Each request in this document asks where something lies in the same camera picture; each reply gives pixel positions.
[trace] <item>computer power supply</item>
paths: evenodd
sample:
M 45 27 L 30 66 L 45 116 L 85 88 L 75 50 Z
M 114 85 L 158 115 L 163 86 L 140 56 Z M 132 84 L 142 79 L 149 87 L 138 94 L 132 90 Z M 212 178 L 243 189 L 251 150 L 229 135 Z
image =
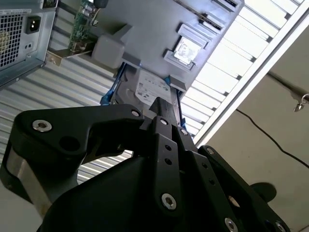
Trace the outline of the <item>computer power supply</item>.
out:
M 0 89 L 44 65 L 58 0 L 0 0 Z

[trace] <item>metal plate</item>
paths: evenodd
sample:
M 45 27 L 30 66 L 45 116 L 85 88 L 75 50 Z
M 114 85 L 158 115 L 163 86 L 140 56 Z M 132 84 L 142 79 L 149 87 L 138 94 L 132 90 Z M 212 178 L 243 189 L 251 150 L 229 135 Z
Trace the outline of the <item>metal plate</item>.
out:
M 166 50 L 174 50 L 177 45 L 180 39 L 177 30 L 181 23 L 195 28 L 199 26 L 198 17 L 173 0 L 112 0 L 106 9 L 99 13 L 98 27 L 113 34 L 124 25 L 130 24 L 133 29 L 126 45 L 126 52 L 140 59 L 144 69 L 161 78 L 172 74 L 190 86 L 226 29 L 234 21 L 243 2 L 239 2 L 234 13 L 212 0 L 183 0 L 183 2 L 201 13 L 215 15 L 225 25 L 216 36 L 208 33 L 211 43 L 199 53 L 190 72 L 185 72 L 163 59 Z

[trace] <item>silver screw head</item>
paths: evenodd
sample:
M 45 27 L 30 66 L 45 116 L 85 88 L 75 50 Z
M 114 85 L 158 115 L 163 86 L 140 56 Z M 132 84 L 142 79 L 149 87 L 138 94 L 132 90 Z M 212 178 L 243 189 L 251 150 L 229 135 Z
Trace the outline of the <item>silver screw head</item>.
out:
M 168 124 L 168 122 L 167 122 L 166 120 L 164 120 L 164 119 L 161 119 L 160 121 L 161 121 L 161 123 L 164 124 L 164 125 L 167 125 L 167 124 Z
M 211 155 L 213 155 L 213 154 L 214 154 L 214 151 L 213 151 L 213 150 L 211 150 L 210 148 L 207 148 L 206 150 L 209 152 L 209 154 L 211 154 Z
M 186 132 L 184 129 L 180 130 L 184 135 L 188 135 L 188 132 Z
M 279 228 L 280 231 L 285 232 L 284 227 L 280 223 L 276 222 L 276 225 L 277 225 L 277 227 Z
M 45 120 L 35 120 L 32 127 L 39 132 L 48 132 L 53 128 L 52 124 Z
M 133 114 L 135 117 L 139 117 L 139 116 L 140 116 L 139 112 L 137 112 L 136 110 L 132 110 L 131 112 L 132 112 L 132 114 Z
M 226 227 L 230 230 L 230 232 L 238 232 L 237 225 L 233 222 L 232 219 L 226 218 L 224 219 Z
M 51 59 L 50 59 L 50 61 L 51 61 L 53 64 L 55 64 L 55 65 L 56 65 L 56 61 L 55 61 L 55 59 L 54 59 L 54 58 L 51 58 Z
M 164 207 L 166 207 L 170 211 L 175 210 L 177 207 L 175 198 L 173 198 L 173 196 L 168 193 L 164 193 L 162 195 L 161 201 Z

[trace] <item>power socket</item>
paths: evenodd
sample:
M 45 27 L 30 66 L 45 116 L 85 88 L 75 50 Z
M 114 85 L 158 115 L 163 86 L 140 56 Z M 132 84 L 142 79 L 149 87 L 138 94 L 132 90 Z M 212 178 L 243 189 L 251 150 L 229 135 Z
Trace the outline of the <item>power socket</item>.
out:
M 40 25 L 41 25 L 41 17 L 39 16 L 28 17 L 25 33 L 29 35 L 40 31 Z

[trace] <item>screw hole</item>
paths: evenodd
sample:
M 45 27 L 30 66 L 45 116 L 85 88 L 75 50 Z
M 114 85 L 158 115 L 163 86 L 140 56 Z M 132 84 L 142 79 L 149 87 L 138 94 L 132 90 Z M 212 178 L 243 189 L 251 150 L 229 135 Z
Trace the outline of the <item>screw hole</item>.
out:
M 172 161 L 170 161 L 170 159 L 165 159 L 165 163 L 166 163 L 167 165 L 172 165 Z
M 43 129 L 47 127 L 47 125 L 45 123 L 42 123 L 42 122 L 40 122 L 38 125 L 39 125 L 40 128 L 43 128 Z
M 173 206 L 173 200 L 170 197 L 165 198 L 165 201 L 167 204 L 169 204 L 170 206 Z
M 81 147 L 79 141 L 71 136 L 62 137 L 59 144 L 66 151 L 77 151 Z
M 168 150 L 168 151 L 171 151 L 172 148 L 169 146 L 169 145 L 165 145 L 165 148 Z
M 229 227 L 230 227 L 232 230 L 234 229 L 234 225 L 233 225 L 232 222 L 229 222 L 228 225 L 229 225 Z
M 212 185 L 215 185 L 215 182 L 212 179 L 209 179 L 209 183 L 211 183 Z

